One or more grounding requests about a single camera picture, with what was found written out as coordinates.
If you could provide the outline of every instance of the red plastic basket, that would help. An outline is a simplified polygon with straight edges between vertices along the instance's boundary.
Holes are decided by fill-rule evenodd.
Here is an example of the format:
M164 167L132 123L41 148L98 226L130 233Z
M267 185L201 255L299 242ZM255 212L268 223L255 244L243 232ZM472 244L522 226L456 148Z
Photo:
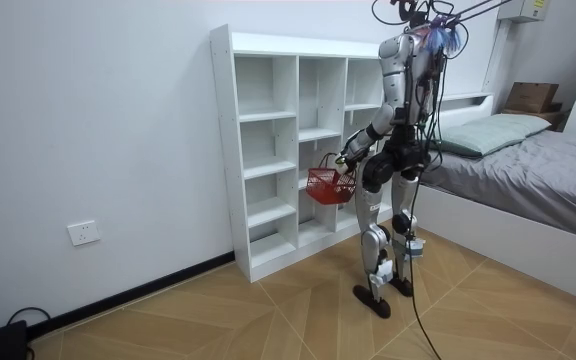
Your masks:
M306 192L322 205L344 204L355 193L354 172L341 175L335 169L324 167L330 155L334 154L324 156L318 168L308 169Z

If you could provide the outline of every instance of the white bookshelf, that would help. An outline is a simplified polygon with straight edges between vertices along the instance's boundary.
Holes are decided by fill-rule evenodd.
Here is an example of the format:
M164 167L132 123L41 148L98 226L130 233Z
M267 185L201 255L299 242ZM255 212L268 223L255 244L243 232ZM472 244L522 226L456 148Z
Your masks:
M237 33L227 25L210 41L233 247L256 281L359 232L354 198L324 206L306 187L308 169L339 152L381 106L378 44ZM389 187L380 221L392 217Z

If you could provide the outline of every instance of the wall socket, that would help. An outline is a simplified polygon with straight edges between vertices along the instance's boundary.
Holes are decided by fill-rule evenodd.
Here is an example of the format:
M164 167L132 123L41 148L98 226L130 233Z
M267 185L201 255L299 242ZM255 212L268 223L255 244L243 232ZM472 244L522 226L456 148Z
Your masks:
M99 231L97 231L97 224L94 221L70 225L68 226L68 234L70 234L70 241L74 246L101 239Z

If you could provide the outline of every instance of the parquet floor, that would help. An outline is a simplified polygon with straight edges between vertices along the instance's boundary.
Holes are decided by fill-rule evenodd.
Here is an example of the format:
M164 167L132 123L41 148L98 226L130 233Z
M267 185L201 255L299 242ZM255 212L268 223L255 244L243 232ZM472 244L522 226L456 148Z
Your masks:
M436 235L416 262L422 323L444 360L576 360L576 298ZM358 238L259 282L234 264L35 342L38 360L431 360L412 303L382 320L352 295Z

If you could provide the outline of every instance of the pillow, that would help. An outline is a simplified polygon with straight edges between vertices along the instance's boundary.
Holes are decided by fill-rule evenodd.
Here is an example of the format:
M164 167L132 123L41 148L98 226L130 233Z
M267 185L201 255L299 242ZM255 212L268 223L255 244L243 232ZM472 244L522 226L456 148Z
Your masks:
M495 121L503 122L509 127L521 131L525 137L538 134L550 127L550 123L540 117L531 115L510 115L499 114L493 115L477 121Z
M441 150L478 158L522 142L522 130L512 122L476 120L442 130Z

